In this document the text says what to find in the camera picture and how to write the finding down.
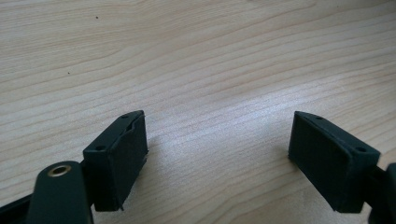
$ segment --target light wood surface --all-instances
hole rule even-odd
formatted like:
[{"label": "light wood surface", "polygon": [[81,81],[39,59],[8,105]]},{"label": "light wood surface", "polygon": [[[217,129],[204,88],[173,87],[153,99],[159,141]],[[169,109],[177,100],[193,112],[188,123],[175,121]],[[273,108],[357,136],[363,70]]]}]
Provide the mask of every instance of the light wood surface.
[{"label": "light wood surface", "polygon": [[143,109],[148,162],[96,223],[365,223],[287,158],[293,112],[396,161],[396,2],[0,3],[0,205]]}]

